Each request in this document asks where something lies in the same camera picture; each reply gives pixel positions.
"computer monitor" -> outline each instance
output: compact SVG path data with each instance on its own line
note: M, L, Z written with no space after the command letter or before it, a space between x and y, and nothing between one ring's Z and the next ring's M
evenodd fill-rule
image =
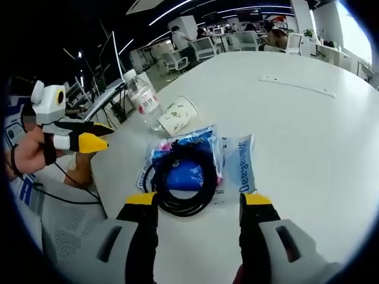
M224 29L223 28L215 28L213 33L215 36L220 36L220 35L224 34Z
M107 88L123 82L123 72L115 43L114 32L108 37L100 52L102 77Z

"metal bracket on table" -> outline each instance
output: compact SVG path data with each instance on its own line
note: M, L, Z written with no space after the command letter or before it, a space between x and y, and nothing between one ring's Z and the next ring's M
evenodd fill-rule
M299 82L299 81L295 81L295 80L291 80L291 79L283 79L283 78L272 77L272 76L263 76L263 77L259 78L259 81L298 87L298 88L310 90L313 92L321 93L323 95L331 96L332 98L336 97L336 94L333 91L331 91L330 89L315 86L315 85L309 84L307 82Z

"paper cup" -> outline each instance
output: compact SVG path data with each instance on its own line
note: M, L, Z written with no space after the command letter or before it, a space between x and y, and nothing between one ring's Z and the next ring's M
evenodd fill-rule
M170 136L174 136L189 121L199 114L196 106L186 97L180 96L173 102L158 119L161 126Z

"ceiling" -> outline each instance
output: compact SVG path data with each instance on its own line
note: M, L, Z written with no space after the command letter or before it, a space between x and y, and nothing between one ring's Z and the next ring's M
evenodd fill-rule
M13 75L26 79L36 77L47 84L71 80L78 64L63 48L74 56L81 51L94 68L101 51L98 46L106 41L104 30L108 33L115 32L118 50L134 39L127 48L133 50L168 31L167 23L182 15L193 15L197 22L202 22L203 15L214 11L252 5L291 5L290 0L192 0L149 26L158 16L184 1L67 0L60 3L60 6L55 1L50 1L49 4L45 1L23 1L22 4L15 2L13 8L16 16L8 30L12 43ZM308 1L310 7L319 3L318 0ZM140 9L151 4L159 5L126 15L130 8ZM280 8L265 8L265 11L291 12ZM226 12L223 15L232 14L233 12Z

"white office chair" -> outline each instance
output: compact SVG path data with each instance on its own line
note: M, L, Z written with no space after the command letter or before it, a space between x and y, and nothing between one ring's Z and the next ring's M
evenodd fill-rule
M179 54L164 53L161 59L167 68L167 73L171 70L180 71L188 66L188 57L180 58Z
M220 48L216 47L210 37L204 37L191 43L195 50L197 61L201 62L220 54Z
M280 49L279 47L274 46L265 46L265 51L275 51L282 52L287 54L295 54L302 56L301 53L301 42L303 40L302 34L289 33L287 46L285 49Z
M254 31L242 31L236 35L240 42L241 51L258 51L259 46L262 45L259 44L260 39Z

